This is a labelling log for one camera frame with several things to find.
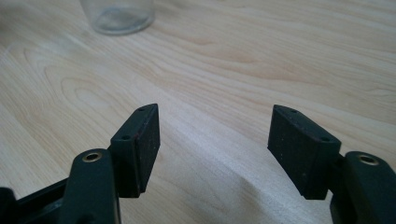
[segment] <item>wooden table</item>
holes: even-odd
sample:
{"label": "wooden table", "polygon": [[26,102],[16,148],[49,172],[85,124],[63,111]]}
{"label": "wooden table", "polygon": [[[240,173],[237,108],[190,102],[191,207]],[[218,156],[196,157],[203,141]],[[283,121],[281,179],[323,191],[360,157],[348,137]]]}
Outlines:
{"label": "wooden table", "polygon": [[123,223],[332,223],[267,149],[273,105],[396,169],[396,2],[162,0],[143,32],[105,36],[78,0],[0,2],[0,186],[68,176],[139,106],[162,145]]}

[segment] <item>glass cup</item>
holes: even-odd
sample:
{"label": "glass cup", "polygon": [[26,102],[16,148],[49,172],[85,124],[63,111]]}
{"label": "glass cup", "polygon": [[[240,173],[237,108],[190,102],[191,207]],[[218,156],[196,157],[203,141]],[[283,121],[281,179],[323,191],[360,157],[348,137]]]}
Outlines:
{"label": "glass cup", "polygon": [[104,35],[127,35],[154,21],[153,0],[80,0],[93,30]]}

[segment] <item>screw hole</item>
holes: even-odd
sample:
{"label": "screw hole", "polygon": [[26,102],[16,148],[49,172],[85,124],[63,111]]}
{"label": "screw hole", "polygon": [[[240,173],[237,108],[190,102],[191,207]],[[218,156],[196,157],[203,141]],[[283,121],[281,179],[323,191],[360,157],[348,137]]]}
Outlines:
{"label": "screw hole", "polygon": [[328,137],[321,137],[320,140],[322,140],[322,142],[330,142],[330,138]]}
{"label": "screw hole", "polygon": [[363,163],[366,163],[368,165],[378,165],[379,162],[374,159],[373,157],[365,156],[365,155],[359,155],[359,160]]}
{"label": "screw hole", "polygon": [[102,153],[93,152],[83,157],[82,160],[85,162],[93,162],[93,161],[99,161],[101,158],[102,158]]}
{"label": "screw hole", "polygon": [[129,140],[129,139],[131,139],[131,136],[129,136],[129,135],[124,135],[121,139],[122,139],[122,140]]}

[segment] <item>light wooden surface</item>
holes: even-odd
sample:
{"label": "light wooden surface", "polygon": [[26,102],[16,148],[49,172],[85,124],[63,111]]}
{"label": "light wooden surface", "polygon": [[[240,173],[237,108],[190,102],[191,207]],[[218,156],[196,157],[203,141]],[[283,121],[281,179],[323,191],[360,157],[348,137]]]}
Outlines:
{"label": "light wooden surface", "polygon": [[162,145],[123,223],[332,223],[266,149],[274,104],[396,169],[396,2],[156,0],[104,36],[78,0],[0,2],[0,186],[23,197],[158,103]]}

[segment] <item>glass base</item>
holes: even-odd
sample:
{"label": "glass base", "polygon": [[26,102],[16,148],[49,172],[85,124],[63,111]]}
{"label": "glass base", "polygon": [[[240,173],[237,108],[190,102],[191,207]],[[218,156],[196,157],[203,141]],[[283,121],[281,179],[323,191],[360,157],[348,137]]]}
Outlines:
{"label": "glass base", "polygon": [[154,12],[135,8],[106,8],[93,22],[93,29],[104,35],[128,35],[148,27]]}

